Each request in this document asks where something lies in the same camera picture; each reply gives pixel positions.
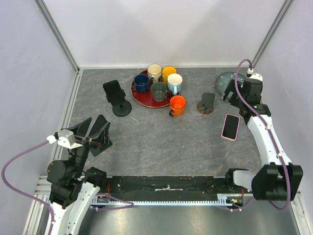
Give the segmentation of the pink case smartphone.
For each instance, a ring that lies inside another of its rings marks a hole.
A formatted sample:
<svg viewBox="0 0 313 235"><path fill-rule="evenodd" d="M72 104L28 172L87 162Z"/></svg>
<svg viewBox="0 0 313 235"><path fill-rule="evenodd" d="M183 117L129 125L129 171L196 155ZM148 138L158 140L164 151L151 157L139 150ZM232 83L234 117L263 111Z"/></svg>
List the pink case smartphone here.
<svg viewBox="0 0 313 235"><path fill-rule="evenodd" d="M226 114L221 137L226 140L235 141L239 130L239 123L240 118L238 116Z"/></svg>

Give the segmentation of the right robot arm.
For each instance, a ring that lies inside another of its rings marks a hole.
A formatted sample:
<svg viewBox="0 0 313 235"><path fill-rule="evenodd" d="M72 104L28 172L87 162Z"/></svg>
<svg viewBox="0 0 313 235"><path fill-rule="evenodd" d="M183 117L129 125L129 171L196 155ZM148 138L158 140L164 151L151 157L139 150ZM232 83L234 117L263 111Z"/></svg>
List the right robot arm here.
<svg viewBox="0 0 313 235"><path fill-rule="evenodd" d="M261 157L257 173L231 168L226 173L224 187L234 193L241 187L250 190L256 200L293 201L303 177L303 169L294 165L284 152L275 133L271 112L261 103L262 81L246 78L230 80L223 99L239 108L239 114L251 131Z"/></svg>

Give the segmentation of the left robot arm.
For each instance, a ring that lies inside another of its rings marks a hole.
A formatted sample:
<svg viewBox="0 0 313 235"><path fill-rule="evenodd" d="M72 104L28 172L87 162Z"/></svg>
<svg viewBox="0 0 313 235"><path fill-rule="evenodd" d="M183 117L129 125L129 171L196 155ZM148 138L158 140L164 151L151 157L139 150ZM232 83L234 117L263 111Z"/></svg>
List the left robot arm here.
<svg viewBox="0 0 313 235"><path fill-rule="evenodd" d="M51 183L49 196L53 209L53 228L50 235L76 235L82 220L98 192L107 188L106 172L91 167L84 170L88 155L97 156L109 147L110 122L99 115L72 127L64 128L46 139L68 150L68 159L54 160L47 168L47 181Z"/></svg>

